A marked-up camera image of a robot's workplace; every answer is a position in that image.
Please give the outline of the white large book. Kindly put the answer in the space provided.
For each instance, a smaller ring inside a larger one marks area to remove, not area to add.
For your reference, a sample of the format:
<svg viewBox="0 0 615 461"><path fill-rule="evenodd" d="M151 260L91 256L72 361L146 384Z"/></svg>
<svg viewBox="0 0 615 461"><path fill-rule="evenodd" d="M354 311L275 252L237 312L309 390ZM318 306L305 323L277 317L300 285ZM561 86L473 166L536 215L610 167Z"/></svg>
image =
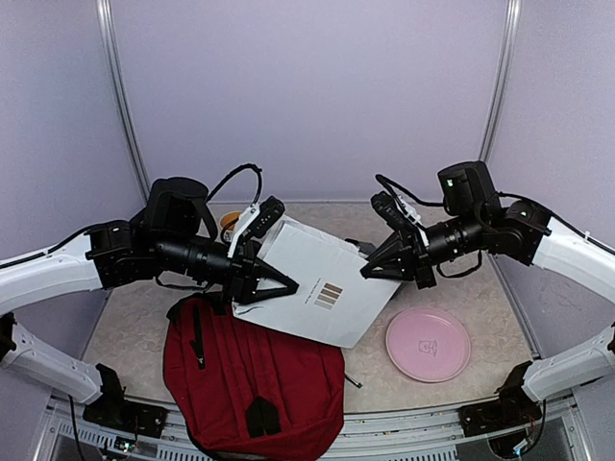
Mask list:
<svg viewBox="0 0 615 461"><path fill-rule="evenodd" d="M344 349L353 348L400 283L366 279L356 246L284 216L270 230L258 257L298 283L284 296L235 303L239 320Z"/></svg>

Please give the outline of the red student backpack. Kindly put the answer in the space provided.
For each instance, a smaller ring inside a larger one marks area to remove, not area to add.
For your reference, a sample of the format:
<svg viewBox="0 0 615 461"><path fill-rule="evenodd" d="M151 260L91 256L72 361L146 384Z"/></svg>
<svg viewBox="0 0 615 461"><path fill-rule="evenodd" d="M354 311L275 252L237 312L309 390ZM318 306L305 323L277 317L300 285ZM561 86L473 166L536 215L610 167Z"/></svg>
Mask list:
<svg viewBox="0 0 615 461"><path fill-rule="evenodd" d="M211 295L170 307L163 381L215 460L316 460L344 425L341 350L236 319Z"/></svg>

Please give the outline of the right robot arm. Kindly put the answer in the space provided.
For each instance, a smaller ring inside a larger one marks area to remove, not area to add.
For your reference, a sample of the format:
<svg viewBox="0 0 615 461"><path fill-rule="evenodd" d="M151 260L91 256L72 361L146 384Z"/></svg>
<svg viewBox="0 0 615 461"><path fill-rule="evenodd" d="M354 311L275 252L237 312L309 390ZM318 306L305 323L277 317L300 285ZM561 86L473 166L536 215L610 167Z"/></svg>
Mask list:
<svg viewBox="0 0 615 461"><path fill-rule="evenodd" d="M402 202L405 188L383 175L383 188L371 206L392 233L366 259L366 279L413 281L431 288L441 265L468 255L506 255L526 266L551 271L614 300L614 251L589 233L577 230L532 199L496 190L481 160L464 161L438 172L443 192L439 207L449 220L424 226L411 206ZM516 366L498 389L492 419L514 425L529 406L563 390L585 385L614 372L614 328L552 357Z"/></svg>

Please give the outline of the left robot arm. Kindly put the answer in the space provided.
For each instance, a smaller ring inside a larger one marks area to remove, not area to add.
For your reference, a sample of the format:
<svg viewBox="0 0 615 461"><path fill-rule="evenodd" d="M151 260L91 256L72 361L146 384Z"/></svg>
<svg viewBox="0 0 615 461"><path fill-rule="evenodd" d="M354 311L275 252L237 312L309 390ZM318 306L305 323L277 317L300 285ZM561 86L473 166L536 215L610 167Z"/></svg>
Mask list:
<svg viewBox="0 0 615 461"><path fill-rule="evenodd" d="M229 245L217 239L207 187L193 179L156 180L146 206L128 221L76 231L62 242L1 263L1 366L92 405L116 427L135 416L116 372L74 358L36 338L14 311L59 296L110 290L164 272L218 284L224 302L250 304L293 295L299 285L258 258L258 240L282 217L271 197L241 216Z"/></svg>

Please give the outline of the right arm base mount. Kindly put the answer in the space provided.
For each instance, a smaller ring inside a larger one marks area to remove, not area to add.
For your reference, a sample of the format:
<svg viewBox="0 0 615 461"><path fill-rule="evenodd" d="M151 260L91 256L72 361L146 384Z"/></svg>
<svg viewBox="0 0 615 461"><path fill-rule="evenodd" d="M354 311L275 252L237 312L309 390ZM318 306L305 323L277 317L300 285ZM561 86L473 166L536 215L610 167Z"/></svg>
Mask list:
<svg viewBox="0 0 615 461"><path fill-rule="evenodd" d="M460 407L458 416L464 436L483 435L540 420L544 414L542 404L528 397L522 385L521 379L509 379L494 400Z"/></svg>

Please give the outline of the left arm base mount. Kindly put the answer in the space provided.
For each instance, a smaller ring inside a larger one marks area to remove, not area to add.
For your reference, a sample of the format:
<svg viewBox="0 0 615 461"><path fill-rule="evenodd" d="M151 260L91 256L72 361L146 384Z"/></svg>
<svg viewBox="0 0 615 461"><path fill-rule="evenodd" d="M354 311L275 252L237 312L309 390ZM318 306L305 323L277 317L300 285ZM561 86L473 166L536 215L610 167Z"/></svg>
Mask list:
<svg viewBox="0 0 615 461"><path fill-rule="evenodd" d="M133 433L134 436L159 438L166 422L167 410L152 404L127 400L117 373L97 364L102 384L101 396L85 406L83 419L100 426Z"/></svg>

